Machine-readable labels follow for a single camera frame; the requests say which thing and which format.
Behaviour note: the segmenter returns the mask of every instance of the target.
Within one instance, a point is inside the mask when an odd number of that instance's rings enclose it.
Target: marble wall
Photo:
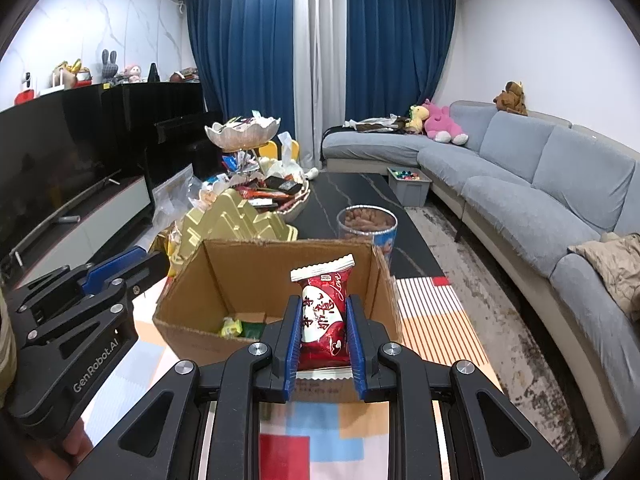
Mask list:
[[[51,86],[51,71],[77,58],[102,81],[102,50],[115,50],[122,70],[138,64],[146,77],[152,62],[166,81],[182,66],[186,15],[173,0],[40,0],[0,60],[0,110],[14,105],[24,72],[37,90]]]

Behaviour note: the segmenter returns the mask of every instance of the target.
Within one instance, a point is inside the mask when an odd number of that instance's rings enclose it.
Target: gray rug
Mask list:
[[[509,400],[574,470],[586,457],[568,404],[508,291],[455,227],[443,205],[406,208],[454,287]]]

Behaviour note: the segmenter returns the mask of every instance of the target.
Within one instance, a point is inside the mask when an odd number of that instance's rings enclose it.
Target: beige jacket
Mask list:
[[[11,328],[6,303],[0,292],[0,408],[4,406],[6,391],[14,382],[15,366],[14,331]]]
[[[632,321],[640,319],[640,234],[602,235],[601,242],[586,242],[569,250],[585,258],[620,309]]]

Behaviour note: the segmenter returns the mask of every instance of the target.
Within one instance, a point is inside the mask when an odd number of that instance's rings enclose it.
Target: gray storage bin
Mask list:
[[[393,171],[413,171],[418,174],[420,180],[401,180],[392,173]],[[389,176],[389,187],[403,206],[422,207],[424,205],[431,185],[431,179],[428,176],[425,176],[423,172],[416,168],[401,168],[397,166],[386,168],[386,172]]]

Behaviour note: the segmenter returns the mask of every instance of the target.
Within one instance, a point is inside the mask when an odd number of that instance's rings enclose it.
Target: black marble coffee table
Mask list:
[[[398,218],[398,234],[391,255],[392,275],[443,276],[418,229],[379,174],[321,173],[311,183],[311,197],[305,210],[292,222],[298,228],[298,238],[337,238],[336,217],[350,205],[377,205]]]

